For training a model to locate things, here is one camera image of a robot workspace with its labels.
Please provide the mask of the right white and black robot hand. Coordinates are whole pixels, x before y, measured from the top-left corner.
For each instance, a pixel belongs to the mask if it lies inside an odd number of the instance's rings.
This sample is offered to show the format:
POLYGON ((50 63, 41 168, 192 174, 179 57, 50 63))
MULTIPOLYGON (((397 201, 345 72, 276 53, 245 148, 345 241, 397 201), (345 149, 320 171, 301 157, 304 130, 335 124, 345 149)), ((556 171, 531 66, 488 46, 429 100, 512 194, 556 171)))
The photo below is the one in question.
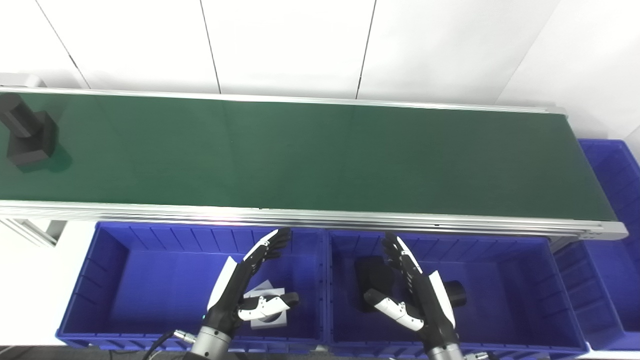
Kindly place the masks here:
POLYGON ((409 246, 397 234, 386 232, 381 243, 391 267, 402 273, 413 303, 394 300, 376 289, 364 293, 366 303, 417 333, 431 360, 461 359, 453 305, 440 273, 433 271, 426 275, 409 246))

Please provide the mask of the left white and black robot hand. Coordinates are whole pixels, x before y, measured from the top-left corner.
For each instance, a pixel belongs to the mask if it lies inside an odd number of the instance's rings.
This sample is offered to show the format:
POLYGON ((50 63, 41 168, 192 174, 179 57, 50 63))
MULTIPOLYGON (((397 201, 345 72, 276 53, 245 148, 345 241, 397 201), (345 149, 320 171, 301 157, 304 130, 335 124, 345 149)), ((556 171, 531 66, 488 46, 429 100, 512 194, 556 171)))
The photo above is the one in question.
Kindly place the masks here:
POLYGON ((215 282, 209 300, 210 307, 201 326, 210 328, 213 333, 232 338, 244 321, 268 318, 299 305, 300 297, 297 292, 244 297, 251 278, 263 262, 279 258, 281 250, 290 240, 291 228, 277 228, 261 237, 242 261, 236 262, 228 257, 215 282))

